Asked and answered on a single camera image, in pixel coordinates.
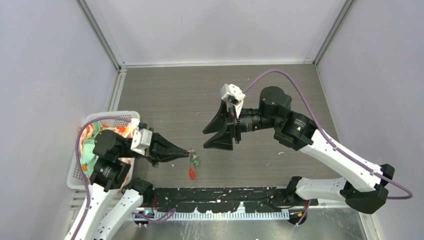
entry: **white wall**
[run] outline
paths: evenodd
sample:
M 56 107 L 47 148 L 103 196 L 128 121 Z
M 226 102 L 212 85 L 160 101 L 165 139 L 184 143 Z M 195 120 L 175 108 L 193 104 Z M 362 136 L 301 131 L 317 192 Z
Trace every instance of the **white wall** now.
M 356 1 L 318 66 L 339 137 L 393 165 L 394 179 L 415 194 L 375 213 L 387 240 L 423 238 L 423 9 L 422 0 Z
M 117 55 L 127 65 L 151 65 L 312 61 L 345 1 L 95 2 Z
M 0 3 L 1 239 L 64 237 L 78 127 L 116 71 L 74 0 Z

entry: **plastic basket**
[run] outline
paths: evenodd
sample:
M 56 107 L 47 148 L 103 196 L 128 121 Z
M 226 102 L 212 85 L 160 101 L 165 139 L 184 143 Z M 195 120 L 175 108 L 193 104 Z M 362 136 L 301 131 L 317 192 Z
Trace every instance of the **plastic basket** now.
M 108 111 L 108 112 L 99 112 L 99 113 L 91 114 L 85 118 L 84 123 L 87 123 L 88 121 L 91 121 L 100 117 L 121 117 L 125 119 L 132 119 L 132 118 L 140 119 L 140 115 L 136 111 Z M 110 128 L 126 127 L 128 125 L 128 122 L 113 120 L 113 119 L 101 120 L 100 122 L 102 124 L 108 125 Z M 133 169 L 134 169 L 134 159 L 132 158 L 131 168 L 129 169 L 129 172 L 128 172 L 127 183 L 133 177 Z M 70 189 L 85 190 L 84 184 L 83 184 L 83 178 L 85 177 L 86 177 L 85 175 L 81 176 L 80 172 L 78 171 L 77 158 L 74 153 L 72 157 L 72 162 L 70 164 L 69 173 L 67 175 L 66 184 Z

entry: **purple cable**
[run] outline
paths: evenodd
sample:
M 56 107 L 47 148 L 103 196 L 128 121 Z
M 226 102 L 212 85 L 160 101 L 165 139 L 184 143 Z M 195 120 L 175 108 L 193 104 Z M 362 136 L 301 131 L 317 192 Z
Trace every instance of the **purple cable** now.
M 146 215 L 138 213 L 138 212 L 133 212 L 132 214 L 148 221 L 151 224 L 163 224 L 164 222 L 166 222 L 168 219 L 172 218 L 172 216 L 175 214 L 177 210 L 175 208 L 172 208 L 171 210 L 169 210 L 165 215 L 161 216 L 159 219 L 157 220 L 153 220 L 148 218 Z
M 299 94 L 300 98 L 302 99 L 303 103 L 306 106 L 307 111 L 309 112 L 310 116 L 312 117 L 312 120 L 315 122 L 316 128 L 318 129 L 318 131 L 321 133 L 321 135 L 324 137 L 324 139 L 334 148 L 336 149 L 339 153 L 341 153 L 343 156 L 345 156 L 346 158 L 348 158 L 349 160 L 351 160 L 352 162 L 358 164 L 359 166 L 361 166 L 362 168 L 364 168 L 365 170 L 367 170 L 370 173 L 373 173 L 374 171 L 369 168 L 367 165 L 363 164 L 362 162 L 356 160 L 354 157 L 352 157 L 351 155 L 349 155 L 348 153 L 346 153 L 345 151 L 343 151 L 342 149 L 338 148 L 336 146 L 336 144 L 334 144 L 334 142 L 332 142 L 330 140 L 330 138 L 327 136 L 327 134 L 325 134 L 324 129 L 321 127 L 320 123 L 317 120 L 317 117 L 315 116 L 314 112 L 312 111 L 311 107 L 308 104 L 308 101 L 306 100 L 306 97 L 304 96 L 304 94 L 302 93 L 301 89 L 299 88 L 299 86 L 296 84 L 296 82 L 293 80 L 292 77 L 290 77 L 285 71 L 282 71 L 280 69 L 270 69 L 264 73 L 262 73 L 261 75 L 259 75 L 255 80 L 253 80 L 251 82 L 251 84 L 249 84 L 244 90 L 243 93 L 247 93 L 261 78 L 265 77 L 266 75 L 270 74 L 270 73 L 279 73 L 284 75 L 293 85 L 293 87 L 296 89 L 297 93 Z M 387 199 L 391 199 L 391 200 L 406 200 L 406 199 L 410 199 L 412 198 L 414 195 L 413 193 L 406 188 L 405 186 L 400 185 L 399 183 L 379 174 L 379 173 L 374 173 L 374 175 L 376 175 L 377 177 L 379 177 L 380 179 L 398 187 L 399 189 L 403 190 L 404 192 L 406 192 L 408 195 L 407 196 L 388 196 Z
M 79 130 L 78 137 L 76 138 L 76 143 L 75 143 L 75 157 L 76 157 L 76 165 L 78 166 L 78 172 L 79 172 L 79 175 L 81 175 L 82 183 L 84 184 L 85 192 L 87 194 L 87 202 L 85 204 L 84 213 L 82 214 L 81 220 L 79 221 L 78 225 L 75 228 L 75 232 L 73 233 L 71 240 L 75 240 L 75 237 L 77 236 L 78 231 L 81 229 L 81 226 L 83 225 L 83 222 L 86 219 L 87 213 L 89 211 L 90 202 L 91 202 L 89 183 L 88 183 L 87 179 L 85 178 L 85 174 L 83 172 L 83 168 L 81 167 L 81 162 L 80 162 L 80 136 L 81 136 L 81 134 L 83 134 L 83 131 L 86 129 L 86 127 L 88 127 L 92 123 L 95 123 L 95 122 L 98 122 L 98 121 L 101 121 L 101 120 L 120 120 L 120 121 L 124 121 L 124 122 L 128 122 L 128 123 L 131 122 L 130 119 L 126 119 L 126 118 L 123 118 L 123 117 L 102 116 L 102 117 L 98 117 L 94 120 L 88 121 L 86 124 L 84 124 L 81 127 L 81 130 Z

